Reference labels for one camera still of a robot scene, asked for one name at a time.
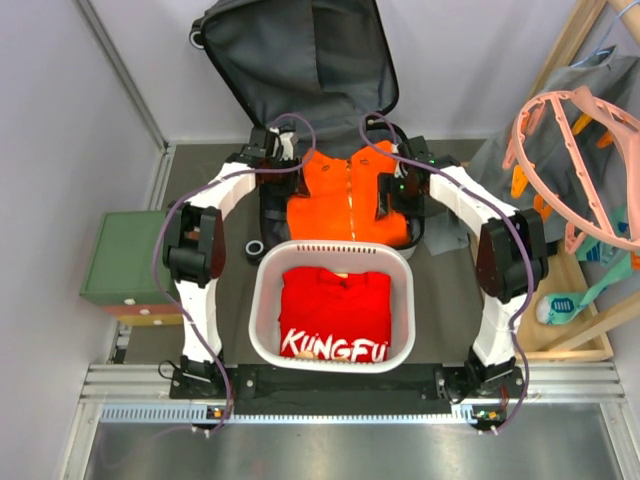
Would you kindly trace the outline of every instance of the gray fabric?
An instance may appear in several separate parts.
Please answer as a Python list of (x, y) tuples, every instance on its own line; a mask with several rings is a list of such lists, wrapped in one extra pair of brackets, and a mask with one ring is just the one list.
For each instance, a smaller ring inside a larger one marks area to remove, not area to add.
[[(599, 98), (626, 108), (631, 89), (638, 76), (640, 63), (638, 57), (618, 55), (616, 48), (610, 48), (605, 55), (591, 58), (580, 67), (565, 67), (554, 71), (547, 81), (543, 92), (553, 90), (575, 90), (586, 85)], [(569, 123), (579, 118), (581, 112), (570, 102), (564, 104)], [(513, 168), (502, 169), (502, 161), (509, 142), (512, 122), (500, 133), (488, 139), (473, 157), (468, 167), (469, 175), (482, 184), (489, 192), (501, 200), (520, 209), (530, 208), (536, 191), (531, 185), (519, 199), (511, 196)], [(576, 137), (578, 147), (598, 189), (602, 187), (604, 172), (611, 156), (613, 146), (599, 149), (597, 140), (606, 129), (597, 122), (591, 124)], [(536, 164), (536, 173), (560, 195), (563, 201), (576, 213), (589, 214), (584, 190), (575, 174), (571, 158), (564, 146), (562, 133), (553, 118), (552, 109), (547, 107), (545, 116), (536, 132), (525, 141), (529, 160)], [(566, 221), (553, 212), (545, 222), (547, 242), (556, 241), (564, 236)]]
[[(202, 28), (217, 68), (259, 122), (299, 112), (327, 155), (360, 149), (360, 117), (397, 100), (374, 0), (224, 0)], [(298, 133), (304, 147), (306, 129)]]
[(452, 211), (447, 210), (425, 220), (424, 243), (432, 256), (466, 248), (469, 246), (468, 230)]

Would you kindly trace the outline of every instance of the zipper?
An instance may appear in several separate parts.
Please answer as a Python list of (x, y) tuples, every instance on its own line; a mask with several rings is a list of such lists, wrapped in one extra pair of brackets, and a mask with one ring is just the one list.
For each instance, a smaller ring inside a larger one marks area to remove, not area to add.
[(356, 241), (355, 219), (353, 218), (353, 185), (351, 182), (351, 159), (347, 160), (347, 201), (349, 202), (349, 221), (351, 222), (351, 240)]

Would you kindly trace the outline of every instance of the small roll of tape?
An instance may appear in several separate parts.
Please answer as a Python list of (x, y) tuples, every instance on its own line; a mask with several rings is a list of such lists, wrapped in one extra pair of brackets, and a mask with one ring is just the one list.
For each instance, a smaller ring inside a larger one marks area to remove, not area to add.
[(262, 243), (260, 240), (251, 240), (245, 245), (244, 251), (250, 257), (257, 257), (259, 255), (262, 255), (262, 253), (264, 252), (264, 243)]

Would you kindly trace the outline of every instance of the suitcase lid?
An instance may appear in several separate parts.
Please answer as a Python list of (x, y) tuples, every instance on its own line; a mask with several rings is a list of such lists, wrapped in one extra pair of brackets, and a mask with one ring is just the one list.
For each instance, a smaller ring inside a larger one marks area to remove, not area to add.
[(398, 102), (375, 0), (220, 0), (200, 25), (204, 50), (254, 125), (300, 113), (328, 155), (361, 148), (361, 116)]

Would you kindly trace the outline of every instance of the gray floor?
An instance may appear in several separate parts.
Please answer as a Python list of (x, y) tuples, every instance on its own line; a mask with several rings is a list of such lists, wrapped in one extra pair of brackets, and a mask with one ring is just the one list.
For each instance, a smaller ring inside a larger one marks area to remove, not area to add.
[[(480, 140), (429, 142), (436, 155), (468, 161)], [(181, 145), (176, 149), (165, 193), (165, 206), (210, 181), (239, 145)], [(225, 220), (227, 264), (217, 289), (220, 335), (227, 363), (262, 363), (251, 347), (249, 312), (256, 267), (243, 253), (247, 241), (259, 238), (258, 196), (243, 199)], [(468, 250), (432, 257), (424, 244), (410, 260), (416, 298), (416, 343), (411, 363), (460, 362), (480, 328), (481, 300)], [(180, 356), (182, 327), (134, 328), (127, 349), (130, 364), (154, 364)]]
[(498, 437), (466, 425), (229, 425), (206, 441), (188, 428), (158, 436), (166, 428), (101, 424), (85, 478), (622, 478), (598, 405), (527, 405)]

